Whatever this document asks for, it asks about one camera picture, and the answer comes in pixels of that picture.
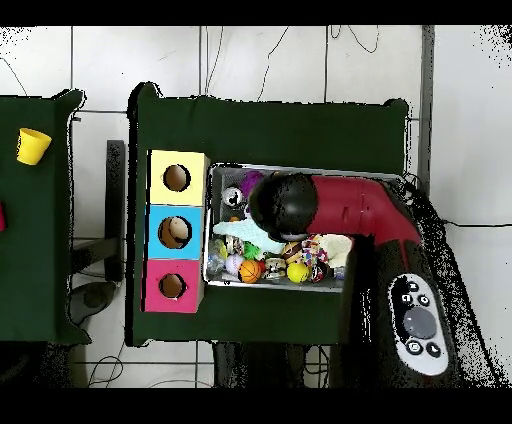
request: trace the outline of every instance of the red object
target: red object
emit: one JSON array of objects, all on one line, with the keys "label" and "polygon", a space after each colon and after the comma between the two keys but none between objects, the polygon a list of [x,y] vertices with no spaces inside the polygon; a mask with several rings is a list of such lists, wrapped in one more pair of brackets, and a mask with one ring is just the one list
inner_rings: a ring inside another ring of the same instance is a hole
[{"label": "red object", "polygon": [[2,202],[0,202],[0,231],[3,231],[7,228],[7,226],[5,225],[5,218],[2,206]]},{"label": "red object", "polygon": [[415,225],[398,209],[377,181],[351,177],[312,177],[318,208],[309,234],[374,236],[375,245],[398,240],[407,267],[404,242],[420,244]]}]

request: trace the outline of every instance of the yellow box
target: yellow box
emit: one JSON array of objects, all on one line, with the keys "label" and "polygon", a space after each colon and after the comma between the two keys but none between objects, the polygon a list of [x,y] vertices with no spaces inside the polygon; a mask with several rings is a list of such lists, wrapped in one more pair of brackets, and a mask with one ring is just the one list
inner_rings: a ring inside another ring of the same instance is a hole
[{"label": "yellow box", "polygon": [[151,150],[150,203],[203,206],[210,160],[204,153]]}]

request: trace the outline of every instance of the yellow cup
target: yellow cup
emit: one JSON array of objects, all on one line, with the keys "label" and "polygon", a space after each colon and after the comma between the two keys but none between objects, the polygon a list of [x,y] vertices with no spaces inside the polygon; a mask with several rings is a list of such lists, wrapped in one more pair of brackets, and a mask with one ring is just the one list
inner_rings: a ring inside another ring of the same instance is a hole
[{"label": "yellow cup", "polygon": [[51,137],[29,128],[21,128],[16,158],[26,165],[37,165],[52,141]]}]

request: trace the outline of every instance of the blue box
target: blue box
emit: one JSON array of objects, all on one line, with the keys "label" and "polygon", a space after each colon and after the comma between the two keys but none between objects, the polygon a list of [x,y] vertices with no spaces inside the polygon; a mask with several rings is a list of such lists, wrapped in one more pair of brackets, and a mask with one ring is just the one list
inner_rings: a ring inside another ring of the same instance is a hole
[{"label": "blue box", "polygon": [[[168,217],[180,216],[192,226],[192,237],[185,247],[169,249],[158,239],[158,227]],[[201,240],[204,231],[203,208],[186,206],[149,206],[148,259],[199,259],[201,257]]]}]

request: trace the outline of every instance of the stacked cubes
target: stacked cubes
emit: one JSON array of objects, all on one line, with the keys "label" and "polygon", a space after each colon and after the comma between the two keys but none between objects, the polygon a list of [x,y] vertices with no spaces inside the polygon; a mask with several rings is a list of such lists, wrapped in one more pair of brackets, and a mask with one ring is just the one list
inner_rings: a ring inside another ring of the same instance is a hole
[{"label": "stacked cubes", "polygon": [[148,151],[145,312],[197,312],[208,166],[203,153]]}]

